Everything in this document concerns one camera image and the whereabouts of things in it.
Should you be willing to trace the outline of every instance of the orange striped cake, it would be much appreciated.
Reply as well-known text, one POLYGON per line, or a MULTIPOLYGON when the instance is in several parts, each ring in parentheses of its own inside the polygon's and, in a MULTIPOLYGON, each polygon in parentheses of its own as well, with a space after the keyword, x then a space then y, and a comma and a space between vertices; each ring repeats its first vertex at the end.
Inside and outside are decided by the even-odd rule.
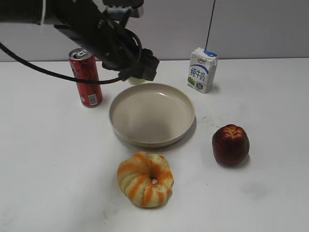
POLYGON ((140 207, 164 204, 174 183, 168 161, 161 155, 145 152, 119 165, 117 181, 121 191, 140 207))

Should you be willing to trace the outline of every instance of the milk carton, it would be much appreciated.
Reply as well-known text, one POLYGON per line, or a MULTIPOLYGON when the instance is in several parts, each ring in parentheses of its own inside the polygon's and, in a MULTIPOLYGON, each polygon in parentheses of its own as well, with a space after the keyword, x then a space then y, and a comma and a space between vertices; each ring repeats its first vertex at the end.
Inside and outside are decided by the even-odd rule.
POLYGON ((188 86, 195 88, 201 93, 207 93, 212 87, 216 73, 218 56, 203 48, 196 49, 191 53, 188 86))

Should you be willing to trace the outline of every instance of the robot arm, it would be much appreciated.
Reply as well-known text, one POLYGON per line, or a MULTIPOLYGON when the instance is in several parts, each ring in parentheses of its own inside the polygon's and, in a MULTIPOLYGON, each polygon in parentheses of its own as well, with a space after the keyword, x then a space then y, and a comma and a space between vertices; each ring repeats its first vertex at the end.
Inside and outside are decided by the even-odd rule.
MULTIPOLYGON (((0 22, 39 24, 43 0, 9 0, 0 3, 0 22)), ((103 68, 153 81, 159 61, 142 49, 138 37, 125 29, 129 17, 140 17, 143 0, 103 0, 100 12, 92 0, 46 0, 44 23, 87 49, 102 61, 103 68)))

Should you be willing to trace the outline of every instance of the beige plate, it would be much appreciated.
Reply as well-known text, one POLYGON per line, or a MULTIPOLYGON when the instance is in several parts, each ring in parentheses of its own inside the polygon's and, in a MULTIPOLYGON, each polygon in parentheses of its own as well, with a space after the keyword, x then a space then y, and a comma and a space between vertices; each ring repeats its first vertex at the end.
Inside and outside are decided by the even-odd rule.
POLYGON ((114 132, 130 144, 161 147, 185 136, 195 110, 181 91, 163 84, 142 84, 120 93, 112 102, 114 132))

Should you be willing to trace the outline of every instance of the cake hole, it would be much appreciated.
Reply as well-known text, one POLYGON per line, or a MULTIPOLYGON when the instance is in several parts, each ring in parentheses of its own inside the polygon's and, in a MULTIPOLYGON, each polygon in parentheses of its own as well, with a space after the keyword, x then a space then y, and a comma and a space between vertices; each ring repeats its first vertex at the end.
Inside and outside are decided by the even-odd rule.
POLYGON ((150 177, 150 179, 151 179, 151 182, 152 182, 153 184, 158 183, 158 180, 157 180, 156 178, 154 178, 154 177, 150 177))

